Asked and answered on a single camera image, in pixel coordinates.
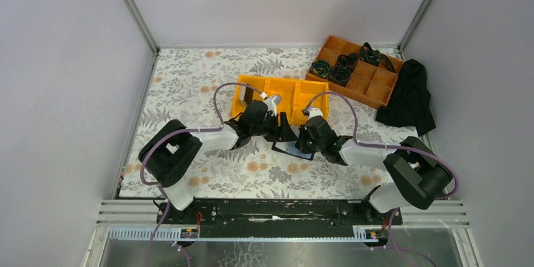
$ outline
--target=table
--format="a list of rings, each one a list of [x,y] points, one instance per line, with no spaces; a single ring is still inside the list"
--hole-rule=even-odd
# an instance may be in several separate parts
[[[157,197],[159,190],[143,185],[137,155],[171,119],[187,127],[218,125],[213,91],[240,74],[304,79],[319,48],[168,48],[162,49],[135,134],[130,157],[123,167],[118,197]],[[381,50],[395,55],[392,48]],[[235,87],[218,95],[223,117],[231,118]],[[414,127],[388,127],[374,120],[376,110],[350,100],[358,114],[358,138],[400,142],[417,135]],[[338,135],[352,135],[354,120],[341,98],[330,98],[328,122]],[[274,152],[262,137],[234,151],[199,154],[184,176],[196,197],[212,198],[363,198],[391,177],[366,166],[340,166],[316,154],[307,161]],[[146,172],[148,181],[154,178]]]

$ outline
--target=white wall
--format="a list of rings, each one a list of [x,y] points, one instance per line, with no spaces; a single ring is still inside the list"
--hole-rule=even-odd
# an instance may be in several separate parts
[[[122,0],[0,0],[0,266],[79,266],[151,53]]]
[[[438,152],[485,266],[532,266],[533,0],[434,0],[406,49],[428,70]]]
[[[160,46],[398,43],[422,0],[135,0]]]

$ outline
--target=yellow plastic bin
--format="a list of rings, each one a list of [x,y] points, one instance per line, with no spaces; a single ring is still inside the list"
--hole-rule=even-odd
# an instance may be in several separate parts
[[[315,95],[328,91],[327,82],[297,79],[240,75],[237,82],[247,83],[265,92],[268,96],[279,94],[282,97],[282,101],[277,107],[278,112],[286,112],[289,124],[297,126],[305,124],[308,119],[307,116],[302,114],[302,110],[308,105],[308,102]],[[237,87],[234,99],[232,100],[233,117],[236,117],[245,110],[245,105],[239,99],[241,88],[243,87]],[[257,92],[254,92],[253,99],[261,100],[261,97]],[[328,113],[330,112],[328,95],[317,98],[312,106],[320,108],[323,118],[328,119]]]

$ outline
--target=floral pattern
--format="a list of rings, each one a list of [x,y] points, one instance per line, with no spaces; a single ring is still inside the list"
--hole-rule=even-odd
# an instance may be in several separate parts
[[[159,196],[154,186],[139,178],[141,148],[170,119],[187,127],[218,125],[213,91],[240,74],[304,79],[318,48],[172,48],[161,50],[140,125],[124,167],[120,197]],[[381,50],[394,55],[392,48]],[[231,117],[234,88],[220,90],[218,105],[224,118]],[[328,122],[340,135],[351,135],[352,114],[341,98],[330,97]],[[351,101],[358,113],[358,138],[399,142],[416,135],[413,127],[388,127],[374,120],[376,110]],[[391,182],[375,168],[331,164],[320,154],[313,161],[271,150],[271,144],[253,137],[234,151],[199,154],[184,180],[197,197],[224,198],[363,198],[377,184]],[[147,180],[154,178],[146,172]]]

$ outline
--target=gray floor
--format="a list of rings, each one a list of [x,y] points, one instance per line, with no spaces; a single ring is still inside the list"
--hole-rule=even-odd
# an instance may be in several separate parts
[[[429,254],[439,267],[461,266],[453,236],[446,229],[395,230],[399,246]],[[144,266],[147,241],[108,240],[103,266]],[[368,250],[362,243],[341,242],[197,242],[187,248],[194,267],[408,266],[395,250]],[[425,259],[406,255],[420,267]],[[170,242],[155,242],[149,266],[187,266]]]

